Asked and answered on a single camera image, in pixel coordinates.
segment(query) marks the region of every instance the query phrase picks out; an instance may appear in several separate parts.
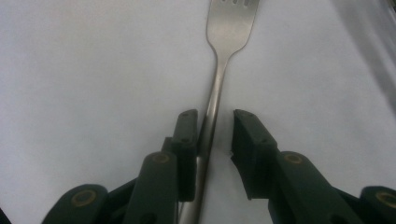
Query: fork handle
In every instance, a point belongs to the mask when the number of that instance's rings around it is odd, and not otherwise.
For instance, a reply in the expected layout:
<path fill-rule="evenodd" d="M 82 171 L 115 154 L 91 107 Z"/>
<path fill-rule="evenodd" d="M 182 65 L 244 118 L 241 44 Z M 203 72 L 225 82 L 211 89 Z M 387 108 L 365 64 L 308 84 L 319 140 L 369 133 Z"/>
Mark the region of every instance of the fork handle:
<path fill-rule="evenodd" d="M 198 138 L 197 175 L 195 180 L 195 199 L 191 203 L 183 203 L 180 211 L 180 224 L 198 224 L 201 215 L 201 207 L 205 193 L 207 166 L 209 164 L 210 151 L 216 128 L 216 119 L 219 112 L 221 88 L 224 79 L 225 68 L 231 55 L 217 56 L 217 69 L 212 85 L 209 102 L 201 132 Z"/>

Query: black plastic part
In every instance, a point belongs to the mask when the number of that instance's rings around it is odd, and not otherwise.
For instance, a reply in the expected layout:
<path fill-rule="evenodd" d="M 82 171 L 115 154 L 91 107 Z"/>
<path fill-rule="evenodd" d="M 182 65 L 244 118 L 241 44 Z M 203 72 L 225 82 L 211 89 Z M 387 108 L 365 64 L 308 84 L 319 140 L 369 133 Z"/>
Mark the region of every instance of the black plastic part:
<path fill-rule="evenodd" d="M 279 153 L 274 137 L 252 113 L 235 110 L 233 156 L 249 199 L 268 198 L 273 184 L 272 165 Z"/>
<path fill-rule="evenodd" d="M 276 156 L 276 183 L 296 223 L 363 223 L 314 164 L 299 153 L 281 152 Z"/>
<path fill-rule="evenodd" d="M 171 137 L 165 137 L 165 140 L 163 140 L 163 148 L 161 148 L 161 151 L 174 153 L 172 150 L 172 138 Z"/>
<path fill-rule="evenodd" d="M 43 224 L 106 223 L 107 190 L 99 185 L 82 185 L 71 189 L 52 207 Z"/>
<path fill-rule="evenodd" d="M 121 223 L 126 212 L 126 208 L 134 191 L 136 179 L 120 186 L 108 193 L 108 209 L 111 212 L 109 224 Z"/>
<path fill-rule="evenodd" d="M 143 162 L 122 223 L 177 223 L 177 198 L 177 157 L 152 153 Z"/>
<path fill-rule="evenodd" d="M 362 206 L 371 211 L 376 223 L 396 224 L 396 191 L 385 187 L 366 187 L 361 192 Z"/>
<path fill-rule="evenodd" d="M 197 157 L 197 110 L 181 113 L 172 137 L 172 152 L 177 155 L 178 199 L 191 202 L 195 194 L 196 157 Z"/>
<path fill-rule="evenodd" d="M 373 223 L 370 220 L 376 220 L 376 218 L 372 219 L 371 211 L 367 211 L 366 209 L 364 209 L 364 207 L 361 204 L 361 200 L 359 200 L 359 198 L 357 198 L 353 195 L 350 195 L 340 189 L 337 189 L 337 188 L 334 188 L 334 189 L 341 196 L 341 198 L 344 199 L 344 201 L 347 203 L 347 205 L 349 205 L 349 207 L 356 213 L 356 215 L 358 215 L 361 218 L 361 220 L 365 224 Z"/>
<path fill-rule="evenodd" d="M 1 224 L 11 224 L 8 217 L 6 216 L 6 214 L 3 212 L 3 210 L 1 208 L 0 208 L 0 223 Z"/>
<path fill-rule="evenodd" d="M 285 195 L 280 190 L 280 186 L 274 184 L 271 199 L 268 202 L 268 211 L 274 224 L 296 223 L 295 217 Z"/>

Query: fork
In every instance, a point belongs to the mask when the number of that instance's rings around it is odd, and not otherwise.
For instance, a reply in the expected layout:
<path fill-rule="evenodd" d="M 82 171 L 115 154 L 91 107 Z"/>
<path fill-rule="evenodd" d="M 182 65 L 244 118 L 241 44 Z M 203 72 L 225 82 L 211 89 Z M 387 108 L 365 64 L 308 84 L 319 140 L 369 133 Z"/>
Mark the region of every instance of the fork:
<path fill-rule="evenodd" d="M 210 4 L 206 34 L 207 41 L 216 54 L 217 69 L 198 139 L 195 199 L 191 203 L 183 203 L 180 224 L 199 223 L 225 69 L 231 56 L 248 42 L 259 1 L 212 0 Z"/>

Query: fork tine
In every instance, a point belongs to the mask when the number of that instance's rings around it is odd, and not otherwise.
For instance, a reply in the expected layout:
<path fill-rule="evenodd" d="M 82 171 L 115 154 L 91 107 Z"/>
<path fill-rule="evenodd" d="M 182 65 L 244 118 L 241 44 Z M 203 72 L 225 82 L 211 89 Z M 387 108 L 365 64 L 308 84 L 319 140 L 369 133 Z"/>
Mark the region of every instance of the fork tine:
<path fill-rule="evenodd" d="M 237 5 L 243 6 L 245 4 L 245 0 L 238 0 Z"/>
<path fill-rule="evenodd" d="M 257 5 L 259 4 L 260 0 L 248 0 L 248 7 L 257 7 Z"/>

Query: white tablecloth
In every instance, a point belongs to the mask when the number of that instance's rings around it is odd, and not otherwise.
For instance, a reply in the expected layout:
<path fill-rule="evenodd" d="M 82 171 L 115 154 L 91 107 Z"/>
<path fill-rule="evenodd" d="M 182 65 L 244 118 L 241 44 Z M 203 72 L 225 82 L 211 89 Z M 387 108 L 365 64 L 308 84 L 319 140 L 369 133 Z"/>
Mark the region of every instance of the white tablecloth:
<path fill-rule="evenodd" d="M 182 111 L 201 124 L 209 5 L 2 1 L 0 207 L 13 223 L 41 222 L 78 185 L 135 178 Z M 335 187 L 396 189 L 395 18 L 386 0 L 261 0 L 226 72 L 202 223 L 272 223 L 230 160 L 237 108 Z"/>

